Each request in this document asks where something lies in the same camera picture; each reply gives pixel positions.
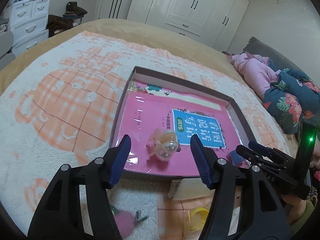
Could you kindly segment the person's right hand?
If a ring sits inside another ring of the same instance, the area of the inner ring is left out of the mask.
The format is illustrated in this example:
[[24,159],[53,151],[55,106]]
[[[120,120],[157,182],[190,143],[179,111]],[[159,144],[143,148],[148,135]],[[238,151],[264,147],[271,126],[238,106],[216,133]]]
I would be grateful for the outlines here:
[[282,195],[281,197],[286,204],[291,206],[287,215],[287,221],[291,225],[299,220],[304,214],[306,210],[306,201],[293,194]]

